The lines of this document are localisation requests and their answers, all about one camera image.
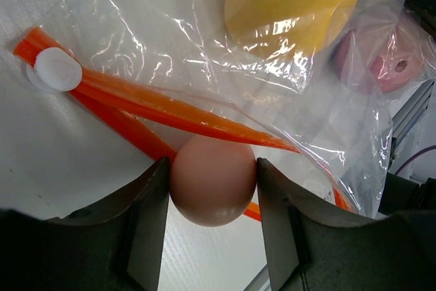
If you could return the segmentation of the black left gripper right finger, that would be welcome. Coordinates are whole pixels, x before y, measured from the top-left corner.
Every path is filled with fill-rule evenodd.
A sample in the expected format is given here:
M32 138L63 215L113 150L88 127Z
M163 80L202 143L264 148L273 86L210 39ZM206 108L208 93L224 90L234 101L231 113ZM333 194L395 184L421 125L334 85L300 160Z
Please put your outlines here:
M273 290L434 290L435 210L371 219L341 209L257 162Z

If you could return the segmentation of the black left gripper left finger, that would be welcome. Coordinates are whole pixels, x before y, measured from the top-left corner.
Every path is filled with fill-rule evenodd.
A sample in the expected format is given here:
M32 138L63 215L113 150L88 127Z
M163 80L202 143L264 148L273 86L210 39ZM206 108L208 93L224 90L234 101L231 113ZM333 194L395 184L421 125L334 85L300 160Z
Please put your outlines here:
M1 211L2 290L156 290L170 160L65 218Z

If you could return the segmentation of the fake pink peach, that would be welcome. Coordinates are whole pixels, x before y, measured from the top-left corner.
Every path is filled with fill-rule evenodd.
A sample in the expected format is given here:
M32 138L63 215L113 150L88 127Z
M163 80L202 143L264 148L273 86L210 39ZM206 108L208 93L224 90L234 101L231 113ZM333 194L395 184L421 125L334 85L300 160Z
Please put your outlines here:
M249 206L256 186L256 160L248 144L194 136L177 153L170 171L170 196L199 226L224 226Z

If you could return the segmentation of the clear zip top bag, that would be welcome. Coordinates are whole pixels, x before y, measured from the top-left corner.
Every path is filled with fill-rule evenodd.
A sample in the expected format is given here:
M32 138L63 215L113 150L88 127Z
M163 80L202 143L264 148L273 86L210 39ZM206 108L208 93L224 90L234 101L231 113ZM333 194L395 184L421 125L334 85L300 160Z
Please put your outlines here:
M61 0L17 42L39 89L69 93L149 156L191 135L274 153L296 181L374 217L388 170L388 102L357 50L347 80L333 57L351 30L387 27L405 0L358 0L336 39L312 55L259 58L224 21L225 0Z

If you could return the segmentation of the fake yellow lemon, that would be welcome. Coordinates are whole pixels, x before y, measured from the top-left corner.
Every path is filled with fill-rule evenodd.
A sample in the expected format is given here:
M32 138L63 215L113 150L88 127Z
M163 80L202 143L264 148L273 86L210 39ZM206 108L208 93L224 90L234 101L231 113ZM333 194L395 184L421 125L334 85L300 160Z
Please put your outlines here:
M332 43L358 0L225 0L231 38L262 59L312 55Z

